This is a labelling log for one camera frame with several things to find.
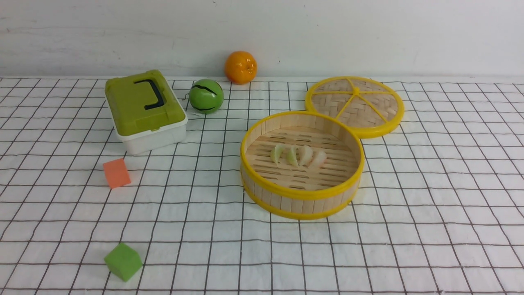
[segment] green lid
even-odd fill
[[[158,70],[110,79],[105,84],[105,96],[122,136],[156,131],[185,119],[184,110]]]

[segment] orange cube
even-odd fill
[[[111,189],[131,183],[124,159],[104,163],[104,173]]]

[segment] white box base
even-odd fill
[[[126,139],[128,136],[120,135],[118,137],[126,146],[129,154],[137,155],[183,141],[185,139],[185,124],[164,131],[152,132],[135,139]]]

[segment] orange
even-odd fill
[[[245,51],[230,54],[224,66],[226,77],[235,84],[251,82],[257,75],[257,69],[257,61]]]

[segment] yellow rim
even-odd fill
[[[321,86],[322,84],[327,83],[327,82],[331,82],[331,81],[334,81],[334,80],[347,80],[350,83],[350,85],[352,86],[353,89],[354,89],[354,85],[353,85],[353,82],[351,80],[366,81],[366,82],[373,83],[375,85],[379,85],[379,86],[383,87],[384,89],[386,89],[388,91],[388,92],[364,91],[364,92],[357,92],[357,93],[354,93],[353,91],[323,91],[323,92],[321,92],[322,94],[344,93],[344,94],[350,94],[351,95],[351,97],[348,100],[348,102],[346,102],[344,107],[339,111],[339,113],[335,117],[336,119],[338,119],[338,117],[349,106],[351,100],[353,100],[355,97],[358,97],[358,98],[362,99],[366,104],[368,104],[377,113],[377,115],[379,115],[379,117],[381,117],[384,120],[384,122],[385,122],[384,124],[382,124],[380,126],[376,126],[376,127],[371,127],[371,128],[348,127],[350,130],[352,130],[356,134],[356,136],[358,138],[366,139],[366,138],[375,138],[375,137],[379,137],[379,136],[384,136],[384,135],[390,133],[391,131],[393,131],[400,124],[400,122],[402,121],[402,117],[404,116],[404,103],[403,103],[402,99],[400,98],[400,96],[393,89],[389,88],[388,86],[386,86],[386,85],[384,85],[384,84],[382,84],[380,82],[377,82],[377,81],[371,80],[371,79],[367,79],[367,78],[361,78],[361,77],[344,77],[344,76],[342,76],[342,77],[333,77],[333,78],[328,78],[328,79],[325,79],[325,80],[322,80],[322,81],[316,83],[315,85],[313,85],[313,87],[311,87],[308,90],[308,92],[305,95],[305,109],[306,110],[308,110],[310,112],[318,113],[318,111],[313,106],[313,102],[311,101],[311,98],[312,98],[313,94],[319,94],[318,92],[314,93],[314,91],[319,86]],[[397,114],[395,115],[395,117],[393,119],[391,119],[390,121],[386,120],[386,118],[384,118],[384,116],[375,108],[375,106],[372,105],[371,103],[369,103],[369,101],[367,101],[367,99],[365,99],[361,95],[361,94],[371,94],[371,93],[390,94],[390,95],[392,95],[395,98],[395,100],[397,101],[398,110],[397,110]]]
[[[244,185],[244,190],[246,191],[247,195],[253,200],[253,202],[255,202],[258,206],[262,207],[263,209],[273,213],[273,214],[276,214],[278,216],[282,216],[282,217],[285,217],[285,218],[291,218],[291,219],[299,219],[299,220],[311,220],[311,219],[319,219],[319,218],[325,218],[325,217],[328,217],[330,215],[333,215],[339,211],[341,211],[342,209],[344,209],[349,203],[351,203],[351,201],[353,201],[353,199],[355,198],[355,195],[358,191],[358,188],[355,190],[355,192],[353,193],[353,195],[351,195],[351,197],[346,201],[344,202],[343,204],[329,210],[329,211],[325,211],[325,212],[321,212],[321,213],[314,213],[314,214],[298,214],[298,213],[292,213],[292,212],[287,212],[287,211],[284,211],[284,210],[280,210],[280,209],[276,209],[275,207],[272,207],[272,206],[269,206],[268,204],[262,202],[261,199],[257,198],[255,196],[255,194],[253,194],[249,188],[247,187],[245,181],[244,181],[244,178],[242,177],[242,184]]]
[[[287,187],[283,187],[283,186],[277,185],[277,184],[275,184],[275,183],[273,183],[273,182],[263,178],[262,176],[260,176],[249,165],[249,163],[247,162],[246,153],[244,152],[245,145],[246,145],[246,140],[247,140],[247,137],[249,136],[249,134],[255,128],[257,128],[257,126],[259,126],[260,124],[262,124],[265,121],[268,121],[268,120],[270,120],[272,118],[275,118],[275,117],[284,116],[284,115],[293,115],[293,114],[313,115],[313,116],[316,116],[316,117],[324,118],[326,120],[330,120],[330,121],[334,122],[335,124],[339,125],[340,127],[344,128],[347,132],[349,132],[353,136],[353,138],[355,139],[355,141],[358,144],[358,150],[360,152],[360,163],[358,164],[358,168],[355,171],[355,173],[348,180],[346,180],[345,182],[343,182],[343,183],[341,183],[341,184],[339,184],[337,186],[333,186],[333,187],[326,188],[326,189],[321,189],[319,191],[301,191],[301,190],[298,190],[298,189],[287,188]],[[324,199],[324,198],[329,198],[329,197],[332,197],[332,196],[336,196],[336,195],[346,191],[351,186],[353,186],[353,184],[355,184],[355,182],[360,178],[360,176],[362,174],[362,170],[364,169],[364,149],[362,148],[362,143],[360,142],[358,137],[355,135],[355,133],[349,127],[347,127],[346,125],[338,122],[337,120],[335,120],[334,118],[332,118],[330,116],[326,116],[326,115],[323,115],[323,114],[320,114],[320,113],[306,112],[306,111],[291,111],[291,112],[278,113],[278,114],[274,114],[274,115],[265,117],[262,120],[258,121],[255,125],[253,125],[251,128],[249,128],[249,130],[247,131],[246,135],[244,136],[244,139],[242,140],[242,144],[240,146],[240,158],[241,158],[241,163],[242,163],[243,167],[245,168],[247,175],[251,179],[253,179],[253,181],[256,184],[258,184],[259,186],[261,186],[265,190],[270,191],[272,193],[275,193],[277,195],[280,195],[280,196],[283,196],[283,197],[292,198],[292,199],[301,199],[301,200],[316,200],[316,199]]]

